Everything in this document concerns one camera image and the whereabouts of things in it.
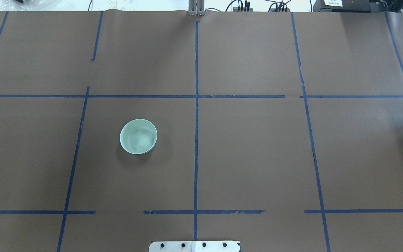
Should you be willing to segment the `mint green bowl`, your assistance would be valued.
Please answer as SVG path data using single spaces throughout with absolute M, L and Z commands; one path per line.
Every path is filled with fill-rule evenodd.
M 120 145 L 126 152 L 141 155 L 150 152 L 158 139 L 155 125 L 146 119 L 126 123 L 119 135 Z

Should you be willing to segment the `black desktop box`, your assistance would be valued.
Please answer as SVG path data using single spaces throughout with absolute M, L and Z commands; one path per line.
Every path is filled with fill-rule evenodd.
M 371 13 L 369 0 L 317 0 L 313 12 Z

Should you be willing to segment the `aluminium frame post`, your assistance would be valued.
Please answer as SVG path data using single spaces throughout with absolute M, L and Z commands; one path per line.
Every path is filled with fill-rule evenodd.
M 189 0 L 188 4 L 189 16 L 204 16 L 206 14 L 205 0 Z

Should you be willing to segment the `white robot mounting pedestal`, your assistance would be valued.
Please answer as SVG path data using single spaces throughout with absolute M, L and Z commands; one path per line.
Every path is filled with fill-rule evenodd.
M 149 252 L 240 252 L 240 242 L 233 240 L 156 241 Z

